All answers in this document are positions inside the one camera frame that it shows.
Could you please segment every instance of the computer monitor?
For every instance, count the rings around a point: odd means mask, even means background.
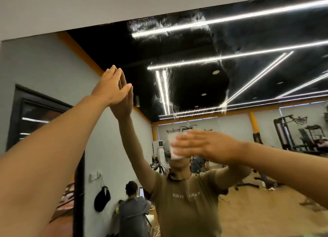
[[[144,196],[144,191],[143,191],[143,187],[140,187],[140,188],[139,188],[139,197],[143,197],[143,198],[145,198],[145,196]]]

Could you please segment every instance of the ceiling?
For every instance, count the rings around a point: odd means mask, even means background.
[[[238,108],[233,106],[235,104],[272,99],[325,74],[323,72],[328,69],[328,44],[165,69],[149,70],[147,67],[328,40],[328,5],[137,38],[132,37],[132,33],[312,1],[316,0],[253,0],[79,28],[69,30],[68,33],[101,69],[106,70],[113,64],[123,69],[127,82],[133,84],[134,95],[139,98],[137,102],[134,97],[135,105],[140,104],[141,112],[151,122],[156,122],[220,110],[206,109],[219,106],[226,96],[228,109]],[[281,62],[229,101],[229,98],[266,67],[274,64],[274,61]],[[164,98],[159,89],[156,70],[159,71]],[[164,101],[167,104],[163,70],[167,74],[170,113],[167,112],[167,106],[165,113],[162,103]],[[328,90],[327,79],[288,96],[322,90]],[[254,107],[263,103],[246,106]]]

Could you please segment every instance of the orange trim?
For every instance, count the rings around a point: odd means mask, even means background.
[[[184,117],[180,119],[173,119],[173,120],[166,120],[166,121],[157,121],[153,122],[152,124],[155,126],[161,125],[161,124],[169,124],[169,123],[175,123],[179,121],[190,121],[190,120],[197,120],[207,117],[221,117],[221,116],[227,116],[227,115],[235,115],[235,114],[244,114],[249,112],[255,112],[255,111],[264,111],[264,110],[271,110],[271,109],[278,109],[280,107],[286,107],[286,106],[293,106],[298,104],[304,104],[304,103],[311,103],[311,102],[320,102],[320,101],[327,101],[328,97],[320,97],[320,98],[314,98],[311,100],[305,100],[305,101],[297,101],[297,102],[286,102],[286,103],[280,103],[280,104],[274,104],[270,106],[262,106],[262,107],[253,107],[253,108],[246,108],[241,110],[234,110],[234,111],[227,111],[226,113],[209,113],[204,115],[198,115],[198,116],[191,116],[191,117]]]
[[[257,122],[256,122],[254,112],[249,112],[249,117],[251,118],[251,124],[252,124],[252,128],[253,128],[253,132],[254,133],[259,133],[260,129],[257,126]]]
[[[95,61],[82,49],[82,47],[68,34],[67,31],[57,32],[58,38],[62,40],[78,57],[80,57],[94,72],[102,76],[104,71],[96,64]],[[148,123],[150,120],[137,108],[133,107]]]
[[[153,140],[156,141],[157,137],[156,137],[156,127],[155,125],[152,125],[152,130],[153,130]]]

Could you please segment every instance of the hand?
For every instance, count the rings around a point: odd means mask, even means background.
[[[171,143],[180,156],[202,156],[206,160],[221,165],[239,164],[243,153],[243,142],[215,131],[189,130],[187,134],[178,135],[177,141]]]
[[[126,84],[123,88],[119,87],[121,76],[124,76],[121,69],[117,69],[113,65],[107,69],[101,76],[100,81],[91,92],[92,96],[99,98],[105,103],[105,106],[112,106],[121,102],[131,90],[132,84]]]
[[[118,83],[118,87],[119,89],[121,89],[122,87],[124,89],[126,85],[127,84],[126,84],[125,76],[124,73],[122,72],[120,81]],[[127,119],[131,115],[132,108],[133,108],[133,87],[131,87],[128,94],[121,102],[115,105],[111,105],[110,107],[113,112],[113,115],[118,121]]]

